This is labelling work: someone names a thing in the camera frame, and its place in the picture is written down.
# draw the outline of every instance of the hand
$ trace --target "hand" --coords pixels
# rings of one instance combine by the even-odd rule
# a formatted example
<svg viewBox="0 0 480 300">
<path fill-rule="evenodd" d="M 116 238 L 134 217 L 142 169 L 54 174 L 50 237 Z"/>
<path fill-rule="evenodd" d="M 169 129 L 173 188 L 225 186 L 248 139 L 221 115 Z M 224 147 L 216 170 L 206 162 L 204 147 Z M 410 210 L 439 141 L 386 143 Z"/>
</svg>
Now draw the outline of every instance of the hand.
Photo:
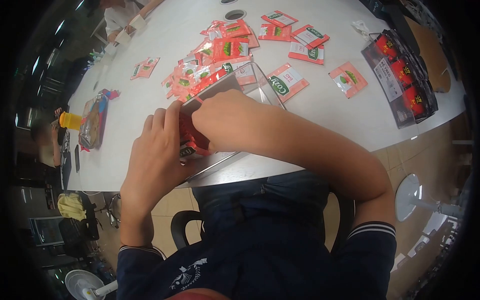
<svg viewBox="0 0 480 300">
<path fill-rule="evenodd" d="M 55 124 L 52 125 L 52 142 L 53 143 L 58 143 L 58 137 L 59 137 L 59 125 Z"/>
<path fill-rule="evenodd" d="M 192 114 L 195 128 L 210 140 L 209 150 L 253 152 L 264 141 L 276 107 L 256 102 L 238 90 L 218 93 Z"/>
<path fill-rule="evenodd" d="M 62 109 L 61 109 L 61 108 L 57 108 L 57 109 L 55 110 L 55 117 L 56 117 L 56 118 L 60 117 L 60 113 L 61 113 L 61 112 L 62 112 Z"/>
<path fill-rule="evenodd" d="M 127 25 L 127 26 L 125 27 L 125 31 L 126 31 L 128 34 L 130 34 L 130 33 L 132 33 L 133 31 L 135 31 L 135 28 L 133 28 L 133 27 L 130 26 L 130 25 Z"/>
<path fill-rule="evenodd" d="M 122 184 L 122 207 L 149 214 L 160 199 L 193 174 L 193 164 L 180 164 L 179 113 L 174 101 L 145 120 L 142 135 L 133 142 L 127 177 Z"/>
</svg>

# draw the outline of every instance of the dark pants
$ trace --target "dark pants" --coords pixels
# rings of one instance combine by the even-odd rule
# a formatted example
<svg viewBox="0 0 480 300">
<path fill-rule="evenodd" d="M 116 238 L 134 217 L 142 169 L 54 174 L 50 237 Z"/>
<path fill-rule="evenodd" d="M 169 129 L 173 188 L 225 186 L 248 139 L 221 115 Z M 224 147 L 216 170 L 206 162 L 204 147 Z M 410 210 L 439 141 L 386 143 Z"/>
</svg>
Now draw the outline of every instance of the dark pants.
<svg viewBox="0 0 480 300">
<path fill-rule="evenodd" d="M 318 227 L 324 234 L 323 209 L 329 194 L 328 184 L 309 171 L 192 190 L 207 236 L 257 216 L 289 218 Z"/>
</svg>

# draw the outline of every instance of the black phone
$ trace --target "black phone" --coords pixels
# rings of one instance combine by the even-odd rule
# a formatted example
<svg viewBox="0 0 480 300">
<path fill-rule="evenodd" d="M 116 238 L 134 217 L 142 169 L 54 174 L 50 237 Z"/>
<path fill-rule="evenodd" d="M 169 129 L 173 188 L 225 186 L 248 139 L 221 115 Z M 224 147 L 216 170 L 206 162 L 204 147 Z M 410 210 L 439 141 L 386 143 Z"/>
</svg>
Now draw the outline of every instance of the black phone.
<svg viewBox="0 0 480 300">
<path fill-rule="evenodd" d="M 78 157 L 78 145 L 75 147 L 75 170 L 80 171 L 80 158 Z"/>
</svg>

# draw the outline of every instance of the white table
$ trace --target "white table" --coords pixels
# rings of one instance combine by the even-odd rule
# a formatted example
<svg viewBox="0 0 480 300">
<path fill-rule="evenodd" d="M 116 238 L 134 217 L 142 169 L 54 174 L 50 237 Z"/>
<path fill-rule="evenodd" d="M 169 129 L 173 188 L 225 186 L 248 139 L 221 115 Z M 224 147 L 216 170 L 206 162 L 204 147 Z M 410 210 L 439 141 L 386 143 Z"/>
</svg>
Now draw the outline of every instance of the white table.
<svg viewBox="0 0 480 300">
<path fill-rule="evenodd" d="M 260 47 L 252 49 L 253 59 L 266 74 L 289 62 L 310 82 L 310 86 L 286 102 L 287 109 L 346 136 L 369 151 L 428 131 L 465 109 L 463 85 L 452 78 L 450 92 L 436 95 L 439 110 L 435 115 L 418 126 L 401 130 L 396 127 L 382 88 L 360 53 L 367 42 L 350 24 L 363 20 L 372 32 L 381 32 L 388 26 L 375 18 L 358 0 L 240 0 L 231 5 L 220 5 L 219 2 L 166 0 L 147 17 L 147 27 L 132 35 L 127 47 L 119 46 L 113 61 L 105 60 L 104 65 L 88 70 L 70 99 L 70 112 L 81 114 L 85 102 L 103 88 L 118 89 L 121 95 L 109 104 L 102 146 L 90 153 L 80 153 L 81 182 L 79 175 L 73 171 L 69 189 L 120 190 L 132 143 L 140 135 L 145 118 L 156 108 L 168 107 L 174 100 L 173 97 L 165 98 L 160 83 L 172 72 L 179 59 L 202 42 L 205 36 L 199 32 L 212 20 L 222 20 L 225 13 L 234 9 L 247 12 L 244 20 L 256 35 L 260 24 L 265 23 L 260 16 L 272 10 L 281 10 L 299 19 L 293 24 L 293 30 L 311 24 L 330 36 L 325 44 L 324 66 L 289 59 L 290 43 L 287 42 L 259 41 Z M 134 64 L 148 56 L 161 57 L 151 77 L 131 81 Z M 347 99 L 328 76 L 329 71 L 346 61 L 350 61 L 369 83 L 351 99 Z M 98 87 L 93 90 L 97 80 Z M 71 135 L 71 149 L 77 143 L 76 135 L 75 131 Z M 191 182 L 189 186 L 249 180 L 300 169 L 266 157 L 248 155 L 205 179 Z"/>
</svg>

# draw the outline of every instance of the white cable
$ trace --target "white cable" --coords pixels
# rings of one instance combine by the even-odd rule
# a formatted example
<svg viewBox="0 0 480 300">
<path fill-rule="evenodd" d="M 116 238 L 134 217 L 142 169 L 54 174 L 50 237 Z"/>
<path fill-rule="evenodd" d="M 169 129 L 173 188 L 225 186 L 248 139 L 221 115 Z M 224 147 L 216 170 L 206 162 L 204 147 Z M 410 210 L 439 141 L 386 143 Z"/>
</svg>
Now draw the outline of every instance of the white cable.
<svg viewBox="0 0 480 300">
<path fill-rule="evenodd" d="M 80 170 L 78 170 L 78 180 L 80 182 L 80 190 L 87 196 L 95 196 L 95 195 L 98 195 L 100 194 L 101 192 L 96 192 L 94 194 L 89 194 L 87 192 L 84 191 L 84 188 L 82 187 L 82 177 L 80 176 Z"/>
</svg>

